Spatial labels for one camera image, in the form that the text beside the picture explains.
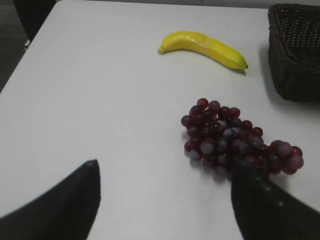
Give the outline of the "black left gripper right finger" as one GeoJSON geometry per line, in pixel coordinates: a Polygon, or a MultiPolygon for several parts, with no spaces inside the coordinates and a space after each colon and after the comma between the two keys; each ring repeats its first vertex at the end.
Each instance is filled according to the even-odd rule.
{"type": "Polygon", "coordinates": [[[320,213],[234,159],[231,203],[245,240],[318,240],[320,213]]]}

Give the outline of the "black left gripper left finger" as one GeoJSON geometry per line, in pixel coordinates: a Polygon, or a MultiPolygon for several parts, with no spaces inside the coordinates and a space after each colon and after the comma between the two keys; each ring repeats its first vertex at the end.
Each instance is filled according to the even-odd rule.
{"type": "Polygon", "coordinates": [[[94,159],[33,201],[1,217],[0,238],[86,240],[100,202],[100,167],[94,159]]]}

